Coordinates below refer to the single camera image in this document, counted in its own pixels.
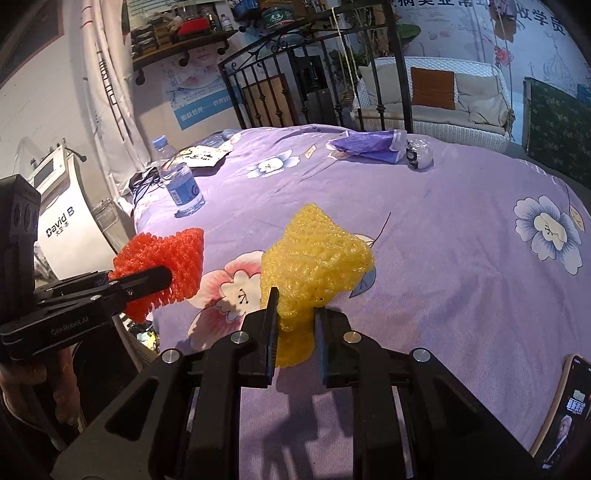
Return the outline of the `person's left hand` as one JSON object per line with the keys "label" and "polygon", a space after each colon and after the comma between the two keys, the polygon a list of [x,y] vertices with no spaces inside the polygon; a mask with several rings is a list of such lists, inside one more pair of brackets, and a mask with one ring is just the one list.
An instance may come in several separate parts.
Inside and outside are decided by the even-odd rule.
{"label": "person's left hand", "polygon": [[70,348],[2,363],[1,390],[10,413],[47,433],[59,449],[77,435],[80,392]]}

